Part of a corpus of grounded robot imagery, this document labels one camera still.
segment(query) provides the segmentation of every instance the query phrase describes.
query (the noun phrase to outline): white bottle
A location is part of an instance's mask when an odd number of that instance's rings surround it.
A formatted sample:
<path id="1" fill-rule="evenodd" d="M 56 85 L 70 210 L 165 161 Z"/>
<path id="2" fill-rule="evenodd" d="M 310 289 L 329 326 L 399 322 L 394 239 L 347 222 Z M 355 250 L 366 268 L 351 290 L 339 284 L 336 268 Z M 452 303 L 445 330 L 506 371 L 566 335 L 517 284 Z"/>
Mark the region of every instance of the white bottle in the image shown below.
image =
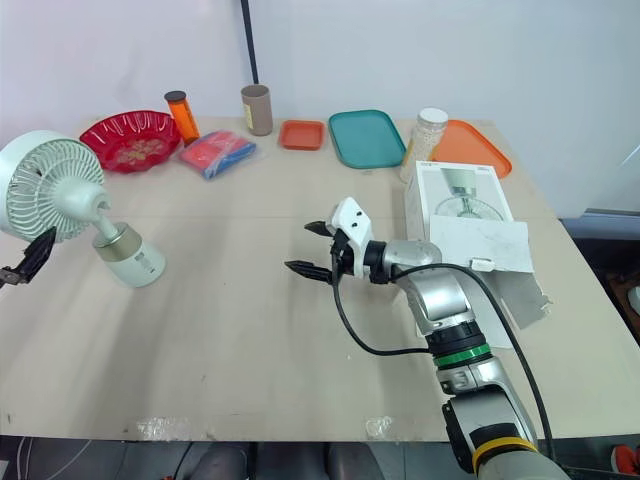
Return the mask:
<path id="1" fill-rule="evenodd" d="M 144 287 L 153 283 L 167 265 L 164 255 L 142 240 L 129 224 L 118 222 L 115 228 L 117 235 L 111 238 L 98 233 L 93 239 L 93 248 L 125 285 Z"/>
<path id="2" fill-rule="evenodd" d="M 447 128 L 449 115 L 439 108 L 427 107 L 420 110 L 418 123 L 413 127 L 409 147 L 404 154 L 400 178 L 408 182 L 416 162 L 431 160 L 435 147 L 440 143 Z"/>

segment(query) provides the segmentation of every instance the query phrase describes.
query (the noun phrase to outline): red plastic basket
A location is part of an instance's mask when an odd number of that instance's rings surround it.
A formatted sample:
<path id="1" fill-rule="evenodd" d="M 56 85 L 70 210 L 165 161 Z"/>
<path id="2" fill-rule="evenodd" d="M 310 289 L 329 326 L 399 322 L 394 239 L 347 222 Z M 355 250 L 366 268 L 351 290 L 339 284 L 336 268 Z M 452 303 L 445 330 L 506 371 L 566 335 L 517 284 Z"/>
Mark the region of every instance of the red plastic basket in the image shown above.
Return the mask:
<path id="1" fill-rule="evenodd" d="M 166 162 L 180 143 L 171 115 L 138 110 L 102 120 L 80 135 L 105 170 L 142 172 Z"/>

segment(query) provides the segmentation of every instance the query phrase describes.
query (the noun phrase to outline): white fan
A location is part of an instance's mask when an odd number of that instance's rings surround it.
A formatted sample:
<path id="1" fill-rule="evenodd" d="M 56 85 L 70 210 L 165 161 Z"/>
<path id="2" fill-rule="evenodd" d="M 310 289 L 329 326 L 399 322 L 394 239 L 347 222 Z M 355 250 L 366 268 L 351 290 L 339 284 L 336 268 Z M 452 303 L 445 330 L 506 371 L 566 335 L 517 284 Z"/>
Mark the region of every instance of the white fan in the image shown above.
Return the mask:
<path id="1" fill-rule="evenodd" d="M 93 246 L 106 265 L 132 287 L 148 285 L 164 271 L 164 256 L 126 223 L 102 213 L 111 206 L 98 158 L 83 143 L 38 130 L 0 151 L 0 230 L 27 241 L 56 227 L 56 241 L 99 231 Z"/>

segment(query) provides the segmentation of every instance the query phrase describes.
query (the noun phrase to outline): product box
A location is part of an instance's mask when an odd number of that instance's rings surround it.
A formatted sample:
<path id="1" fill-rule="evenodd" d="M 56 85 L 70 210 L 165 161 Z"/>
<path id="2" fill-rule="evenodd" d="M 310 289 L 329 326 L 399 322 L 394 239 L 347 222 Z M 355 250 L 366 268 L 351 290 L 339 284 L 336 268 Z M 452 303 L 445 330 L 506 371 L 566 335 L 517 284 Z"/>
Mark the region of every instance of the product box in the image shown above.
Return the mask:
<path id="1" fill-rule="evenodd" d="M 534 276 L 526 222 L 516 222 L 493 167 L 417 162 L 405 191 L 407 238 L 434 243 L 444 263 L 470 267 L 502 299 L 518 326 L 544 317 L 549 299 Z M 493 346 L 510 343 L 473 280 L 462 284 Z"/>

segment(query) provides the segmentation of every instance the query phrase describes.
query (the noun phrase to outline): orange object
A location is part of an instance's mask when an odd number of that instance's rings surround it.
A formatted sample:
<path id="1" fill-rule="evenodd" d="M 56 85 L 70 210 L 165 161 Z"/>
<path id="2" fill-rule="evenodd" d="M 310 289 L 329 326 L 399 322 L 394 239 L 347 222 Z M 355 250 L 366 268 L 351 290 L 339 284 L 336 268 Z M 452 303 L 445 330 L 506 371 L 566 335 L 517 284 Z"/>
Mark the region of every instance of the orange object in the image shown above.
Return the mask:
<path id="1" fill-rule="evenodd" d="M 182 141 L 185 145 L 189 145 L 200 138 L 200 132 L 198 132 L 198 126 L 193 119 L 191 109 L 189 108 L 189 102 L 187 102 L 187 94 L 174 90 L 165 94 L 164 99 L 169 104 L 171 115 L 176 121 L 178 131 L 182 136 Z"/>
<path id="2" fill-rule="evenodd" d="M 449 120 L 444 137 L 432 154 L 434 162 L 491 165 L 498 178 L 509 175 L 511 162 L 493 143 L 462 120 Z"/>
<path id="3" fill-rule="evenodd" d="M 635 452 L 626 445 L 617 445 L 611 452 L 611 469 L 616 473 L 640 474 L 640 463 Z"/>
<path id="4" fill-rule="evenodd" d="M 293 150 L 318 150 L 324 141 L 324 124 L 287 120 L 280 128 L 280 145 Z"/>

